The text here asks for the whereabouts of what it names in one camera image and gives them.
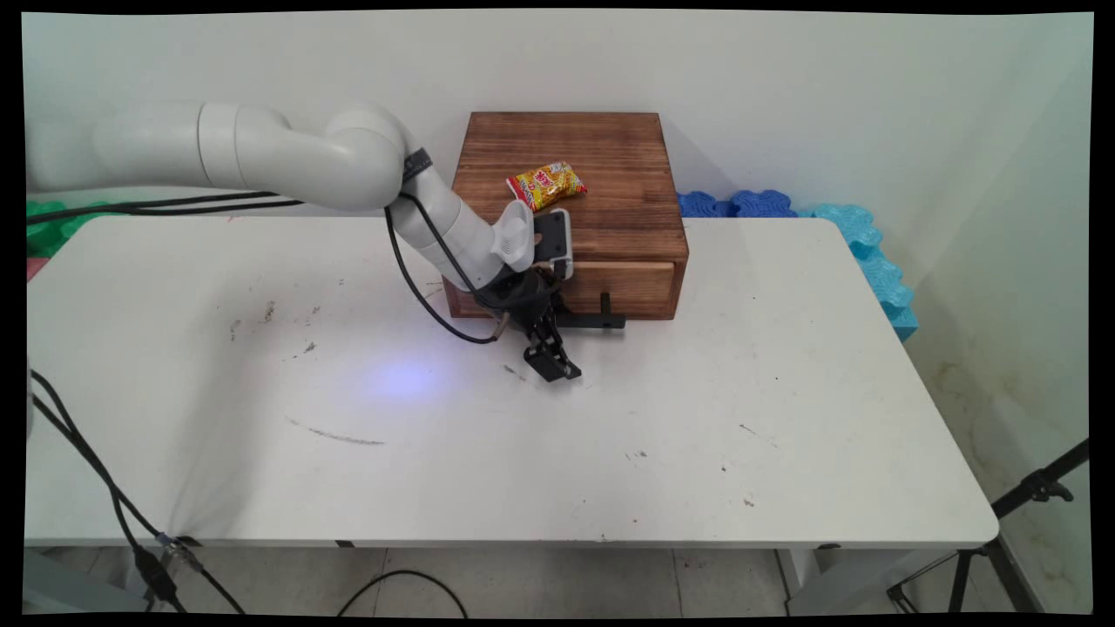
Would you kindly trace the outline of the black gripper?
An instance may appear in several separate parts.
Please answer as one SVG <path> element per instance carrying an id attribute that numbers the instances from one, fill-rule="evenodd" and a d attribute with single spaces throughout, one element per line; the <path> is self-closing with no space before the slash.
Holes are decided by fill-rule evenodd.
<path id="1" fill-rule="evenodd" d="M 489 284 L 475 290 L 476 303 L 497 318 L 497 329 L 475 343 L 497 341 L 503 330 L 517 328 L 530 343 L 524 360 L 543 380 L 576 380 L 582 372 L 570 361 L 558 331 L 573 328 L 575 322 L 561 286 L 558 274 L 545 267 L 530 267 L 524 273 L 503 267 Z"/>

